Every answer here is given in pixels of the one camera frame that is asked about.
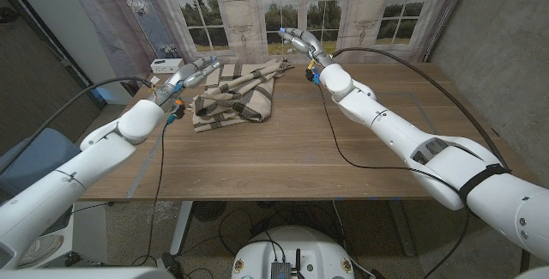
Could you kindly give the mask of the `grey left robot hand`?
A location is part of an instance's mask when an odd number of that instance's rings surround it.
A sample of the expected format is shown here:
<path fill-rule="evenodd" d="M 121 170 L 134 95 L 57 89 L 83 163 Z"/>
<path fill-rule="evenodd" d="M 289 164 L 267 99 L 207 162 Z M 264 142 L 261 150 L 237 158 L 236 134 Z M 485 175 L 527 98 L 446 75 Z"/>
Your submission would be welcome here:
<path fill-rule="evenodd" d="M 166 81 L 156 87 L 148 100 L 160 106 L 165 112 L 174 104 L 177 97 L 187 88 L 196 88 L 211 73 L 220 68 L 220 63 L 212 56 L 199 58 L 176 70 Z"/>

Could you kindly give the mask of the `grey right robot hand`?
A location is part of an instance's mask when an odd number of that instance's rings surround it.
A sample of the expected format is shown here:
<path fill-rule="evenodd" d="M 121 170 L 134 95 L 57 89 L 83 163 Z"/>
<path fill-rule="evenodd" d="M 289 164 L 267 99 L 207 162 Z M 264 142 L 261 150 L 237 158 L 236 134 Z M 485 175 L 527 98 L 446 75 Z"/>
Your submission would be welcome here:
<path fill-rule="evenodd" d="M 331 56 L 323 49 L 320 41 L 310 32 L 292 27 L 281 27 L 278 31 L 280 37 L 289 42 L 293 48 L 308 58 L 316 61 L 323 67 L 333 64 Z"/>

